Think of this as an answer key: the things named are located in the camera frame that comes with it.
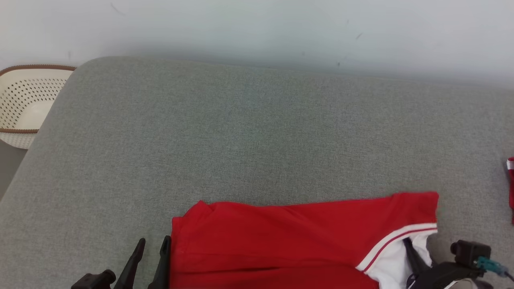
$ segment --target red garment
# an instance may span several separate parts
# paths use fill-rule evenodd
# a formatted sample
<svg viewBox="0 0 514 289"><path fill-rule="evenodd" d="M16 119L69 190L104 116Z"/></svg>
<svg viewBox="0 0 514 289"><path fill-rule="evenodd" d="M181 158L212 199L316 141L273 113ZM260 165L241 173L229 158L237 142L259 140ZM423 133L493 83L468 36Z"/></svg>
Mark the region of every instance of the red garment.
<svg viewBox="0 0 514 289"><path fill-rule="evenodd" d="M514 157L507 160L507 170L509 170L510 176L509 206L513 211L512 223L514 224Z"/></svg>
<svg viewBox="0 0 514 289"><path fill-rule="evenodd" d="M438 195L254 207L200 201L173 218L172 288L378 288L389 243L435 230Z"/></svg>

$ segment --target white trim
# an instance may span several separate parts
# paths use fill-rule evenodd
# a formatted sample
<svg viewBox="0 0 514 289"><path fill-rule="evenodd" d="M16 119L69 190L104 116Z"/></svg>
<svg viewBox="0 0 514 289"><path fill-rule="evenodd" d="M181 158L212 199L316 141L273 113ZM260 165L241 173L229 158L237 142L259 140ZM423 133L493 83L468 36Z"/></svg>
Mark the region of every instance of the white trim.
<svg viewBox="0 0 514 289"><path fill-rule="evenodd" d="M401 229L393 231L389 235L385 236L382 240L380 240L380 242L378 242L375 246L373 246L373 248L366 255L366 257L364 257L364 259L360 262L360 264L357 265L357 267L356 267L357 270L364 271L366 269L366 267L373 261L373 259L375 259L375 256L380 252L380 250L392 239L397 238L399 235L406 234L409 231L424 230L424 229L427 229L427 230L433 229L434 233L435 233L435 232L437 232L437 224L436 223L414 224L414 225L408 225Z"/></svg>

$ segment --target white plastic basket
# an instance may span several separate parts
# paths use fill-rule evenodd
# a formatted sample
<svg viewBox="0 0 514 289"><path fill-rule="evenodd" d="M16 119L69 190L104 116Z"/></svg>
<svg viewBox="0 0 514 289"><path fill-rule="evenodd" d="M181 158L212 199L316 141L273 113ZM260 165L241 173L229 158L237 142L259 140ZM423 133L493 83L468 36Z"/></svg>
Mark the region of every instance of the white plastic basket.
<svg viewBox="0 0 514 289"><path fill-rule="evenodd" d="M0 139L28 149L73 70L61 65L21 65L0 71Z"/></svg>

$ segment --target gray floor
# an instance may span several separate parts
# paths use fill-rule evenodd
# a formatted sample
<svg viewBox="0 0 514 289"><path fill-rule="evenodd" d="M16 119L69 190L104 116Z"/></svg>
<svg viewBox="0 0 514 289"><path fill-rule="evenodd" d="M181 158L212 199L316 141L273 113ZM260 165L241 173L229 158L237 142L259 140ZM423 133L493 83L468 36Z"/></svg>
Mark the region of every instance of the gray floor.
<svg viewBox="0 0 514 289"><path fill-rule="evenodd" d="M12 147L0 140L0 200L26 152L27 150Z"/></svg>

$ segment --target red fabric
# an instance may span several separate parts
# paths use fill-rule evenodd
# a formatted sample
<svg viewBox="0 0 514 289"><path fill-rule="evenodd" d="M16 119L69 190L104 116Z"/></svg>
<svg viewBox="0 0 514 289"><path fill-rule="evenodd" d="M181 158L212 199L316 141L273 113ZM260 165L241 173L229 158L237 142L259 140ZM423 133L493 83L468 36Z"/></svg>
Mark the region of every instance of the red fabric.
<svg viewBox="0 0 514 289"><path fill-rule="evenodd" d="M254 207L200 201L173 218L172 288L378 288L355 267L389 233L436 223L435 192Z"/></svg>
<svg viewBox="0 0 514 289"><path fill-rule="evenodd" d="M514 161L514 157L510 157L507 161ZM510 190L509 190L509 206L512 209L512 223L514 224L514 169L509 170Z"/></svg>

